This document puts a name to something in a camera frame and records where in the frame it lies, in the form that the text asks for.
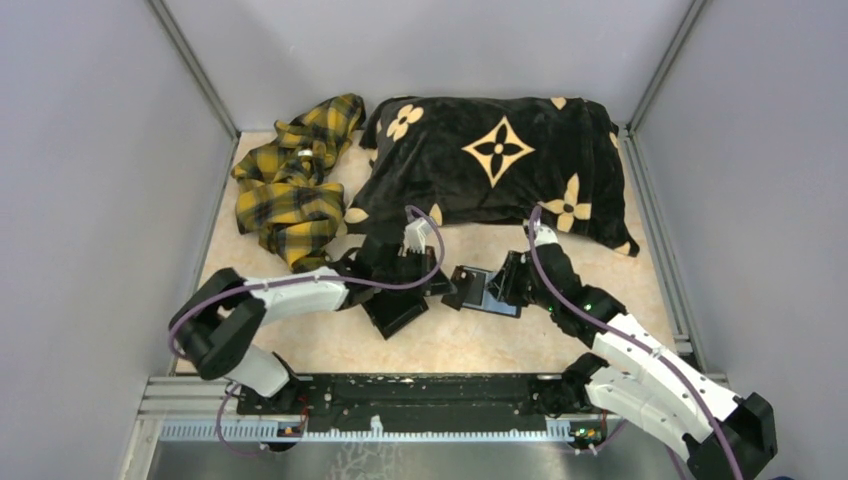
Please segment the black blue card holder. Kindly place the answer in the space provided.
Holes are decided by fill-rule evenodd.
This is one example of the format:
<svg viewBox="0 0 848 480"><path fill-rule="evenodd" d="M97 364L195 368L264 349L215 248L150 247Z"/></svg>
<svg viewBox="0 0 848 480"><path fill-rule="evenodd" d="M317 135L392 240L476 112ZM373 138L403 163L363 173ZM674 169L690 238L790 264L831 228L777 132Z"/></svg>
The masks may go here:
<svg viewBox="0 0 848 480"><path fill-rule="evenodd" d="M441 303L456 311L471 309L493 315L520 318L522 308L497 300L488 290L492 271L458 265L450 278L454 291L441 297Z"/></svg>

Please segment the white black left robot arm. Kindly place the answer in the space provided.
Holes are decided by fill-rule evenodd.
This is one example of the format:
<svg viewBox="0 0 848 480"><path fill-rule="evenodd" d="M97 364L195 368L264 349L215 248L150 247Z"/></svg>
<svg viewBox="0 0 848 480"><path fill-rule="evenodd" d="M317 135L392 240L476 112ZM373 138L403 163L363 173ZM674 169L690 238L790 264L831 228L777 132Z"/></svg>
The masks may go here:
<svg viewBox="0 0 848 480"><path fill-rule="evenodd" d="M369 236L341 257L305 273L248 278L215 272L168 324L169 346L204 380L227 379L260 396L277 414L300 399L297 376L255 337L273 322L362 307L384 332L415 318L427 296L442 293L446 248L421 238L410 245Z"/></svg>

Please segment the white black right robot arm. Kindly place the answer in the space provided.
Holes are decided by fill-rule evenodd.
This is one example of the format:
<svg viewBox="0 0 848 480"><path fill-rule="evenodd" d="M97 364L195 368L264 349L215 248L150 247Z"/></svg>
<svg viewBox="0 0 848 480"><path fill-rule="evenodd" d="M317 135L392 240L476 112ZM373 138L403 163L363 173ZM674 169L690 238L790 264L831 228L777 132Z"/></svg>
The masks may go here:
<svg viewBox="0 0 848 480"><path fill-rule="evenodd" d="M509 252L487 289L511 306L546 310L589 349L544 406L616 414L671 449L696 479L754 479L776 456L764 397L742 397L686 363L618 299L583 283L559 245Z"/></svg>

